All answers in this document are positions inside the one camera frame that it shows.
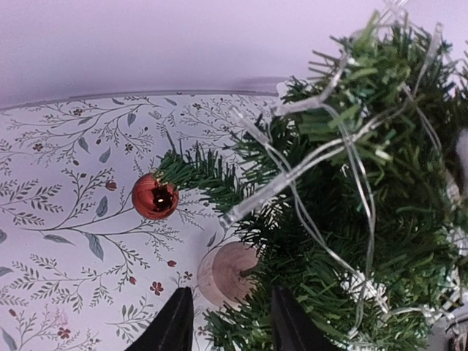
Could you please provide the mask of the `small green christmas tree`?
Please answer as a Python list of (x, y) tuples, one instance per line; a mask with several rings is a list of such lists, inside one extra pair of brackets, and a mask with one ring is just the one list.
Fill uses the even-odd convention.
[(422, 350), (467, 289), (467, 70), (407, 19), (338, 44), (269, 117), (231, 110), (240, 165), (195, 146), (159, 166), (259, 255), (246, 300), (205, 316), (219, 350), (274, 348), (273, 287), (340, 350)]

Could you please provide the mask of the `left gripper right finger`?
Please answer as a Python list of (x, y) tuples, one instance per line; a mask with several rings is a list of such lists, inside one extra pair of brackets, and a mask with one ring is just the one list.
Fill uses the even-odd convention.
[(338, 346), (312, 322), (290, 290), (273, 287), (271, 294), (273, 345), (283, 351), (335, 351)]

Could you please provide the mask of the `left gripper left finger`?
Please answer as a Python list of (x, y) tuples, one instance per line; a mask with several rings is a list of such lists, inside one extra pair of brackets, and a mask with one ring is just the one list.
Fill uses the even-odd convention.
[(126, 351), (191, 351), (194, 303), (190, 287), (179, 287)]

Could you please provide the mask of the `red ball ornament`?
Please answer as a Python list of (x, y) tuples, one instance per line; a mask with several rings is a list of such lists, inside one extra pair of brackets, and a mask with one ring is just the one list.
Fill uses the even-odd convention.
[(168, 218), (177, 208), (179, 192), (175, 186), (162, 183), (152, 173), (141, 176), (132, 189), (135, 210), (149, 220)]

